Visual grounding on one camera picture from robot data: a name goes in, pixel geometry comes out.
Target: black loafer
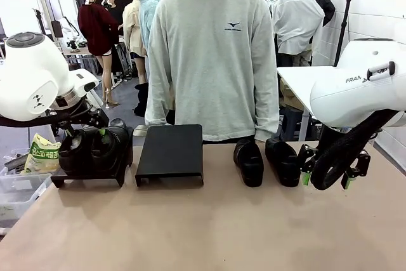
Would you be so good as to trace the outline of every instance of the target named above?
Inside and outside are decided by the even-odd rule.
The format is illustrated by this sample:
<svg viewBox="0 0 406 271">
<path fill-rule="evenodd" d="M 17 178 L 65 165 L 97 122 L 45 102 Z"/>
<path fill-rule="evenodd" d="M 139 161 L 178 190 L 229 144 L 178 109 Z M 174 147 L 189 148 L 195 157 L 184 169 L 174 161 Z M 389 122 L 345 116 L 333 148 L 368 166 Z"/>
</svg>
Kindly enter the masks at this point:
<svg viewBox="0 0 406 271">
<path fill-rule="evenodd" d="M 244 183 L 248 187 L 259 187 L 264 175 L 261 151 L 254 141 L 243 139 L 234 150 L 234 163 L 241 169 Z"/>
<path fill-rule="evenodd" d="M 286 142 L 268 139 L 265 143 L 265 155 L 275 169 L 280 184 L 285 187 L 297 187 L 300 181 L 298 155 Z"/>
</svg>

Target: black bracket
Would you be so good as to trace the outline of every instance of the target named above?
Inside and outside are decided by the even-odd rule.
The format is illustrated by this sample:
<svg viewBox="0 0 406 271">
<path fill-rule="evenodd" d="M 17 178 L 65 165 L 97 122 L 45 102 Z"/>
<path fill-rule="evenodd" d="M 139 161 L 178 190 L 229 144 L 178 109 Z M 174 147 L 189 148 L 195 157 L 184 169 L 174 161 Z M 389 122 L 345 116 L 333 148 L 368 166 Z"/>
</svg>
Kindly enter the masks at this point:
<svg viewBox="0 0 406 271">
<path fill-rule="evenodd" d="M 299 166 L 300 171 L 304 174 L 303 175 L 303 184 L 308 185 L 310 180 L 311 172 L 315 167 L 316 160 L 314 156 L 317 154 L 318 149 L 314 149 L 307 144 L 302 145 L 300 148 L 297 164 Z"/>
<path fill-rule="evenodd" d="M 357 157 L 358 162 L 354 168 L 348 168 L 343 175 L 341 180 L 341 186 L 343 189 L 348 190 L 350 187 L 351 181 L 354 181 L 356 177 L 365 177 L 367 176 L 368 167 L 370 163 L 370 155 L 366 151 L 362 151 Z"/>
</svg>

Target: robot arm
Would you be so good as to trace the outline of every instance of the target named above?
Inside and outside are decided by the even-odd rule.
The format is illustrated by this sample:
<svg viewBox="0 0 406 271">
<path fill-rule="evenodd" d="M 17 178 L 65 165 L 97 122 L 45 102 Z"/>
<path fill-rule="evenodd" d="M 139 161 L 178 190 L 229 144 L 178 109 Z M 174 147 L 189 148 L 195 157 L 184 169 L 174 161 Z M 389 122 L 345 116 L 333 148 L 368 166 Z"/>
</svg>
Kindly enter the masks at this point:
<svg viewBox="0 0 406 271">
<path fill-rule="evenodd" d="M 38 118 L 48 109 L 56 113 L 51 121 L 64 122 L 66 128 L 75 122 L 108 124 L 100 105 L 88 98 L 98 86 L 97 78 L 85 69 L 69 71 L 48 37 L 20 33 L 7 40 L 6 50 L 6 64 L 0 69 L 0 125 L 49 124 L 50 118 Z"/>
<path fill-rule="evenodd" d="M 348 188 L 352 179 L 365 176 L 370 161 L 364 151 L 368 141 L 382 127 L 406 124 L 406 53 L 388 41 L 383 44 L 390 45 L 390 52 L 376 56 L 384 51 L 369 53 L 370 42 L 357 43 L 368 50 L 365 56 L 352 55 L 352 62 L 359 59 L 360 67 L 334 69 L 328 78 L 317 80 L 311 91 L 311 111 L 324 126 L 317 148 L 302 146 L 298 166 L 305 184 L 311 181 L 319 190 L 340 177 L 341 185 Z M 346 56 L 343 60 L 351 63 Z"/>
</svg>

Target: plastic container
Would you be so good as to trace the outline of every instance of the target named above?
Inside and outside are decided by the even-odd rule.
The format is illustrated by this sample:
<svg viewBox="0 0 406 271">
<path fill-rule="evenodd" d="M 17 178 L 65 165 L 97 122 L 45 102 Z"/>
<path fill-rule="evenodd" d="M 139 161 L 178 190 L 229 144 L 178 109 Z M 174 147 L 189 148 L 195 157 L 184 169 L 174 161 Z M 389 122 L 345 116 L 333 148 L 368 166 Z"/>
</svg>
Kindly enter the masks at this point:
<svg viewBox="0 0 406 271">
<path fill-rule="evenodd" d="M 0 176 L 0 227 L 12 227 L 51 185 L 51 174 Z"/>
</svg>

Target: beige table surface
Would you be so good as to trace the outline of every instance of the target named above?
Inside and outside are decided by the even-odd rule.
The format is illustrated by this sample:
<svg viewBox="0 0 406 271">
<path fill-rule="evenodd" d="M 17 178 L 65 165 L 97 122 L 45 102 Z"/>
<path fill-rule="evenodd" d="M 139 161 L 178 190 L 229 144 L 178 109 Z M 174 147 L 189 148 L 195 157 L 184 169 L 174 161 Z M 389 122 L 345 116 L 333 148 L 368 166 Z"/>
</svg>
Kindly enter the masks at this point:
<svg viewBox="0 0 406 271">
<path fill-rule="evenodd" d="M 296 149 L 299 143 L 293 144 Z M 348 191 L 260 188 L 233 165 L 234 145 L 204 147 L 201 188 L 51 186 L 0 242 L 0 270 L 406 270 L 406 179 L 367 150 Z"/>
</svg>

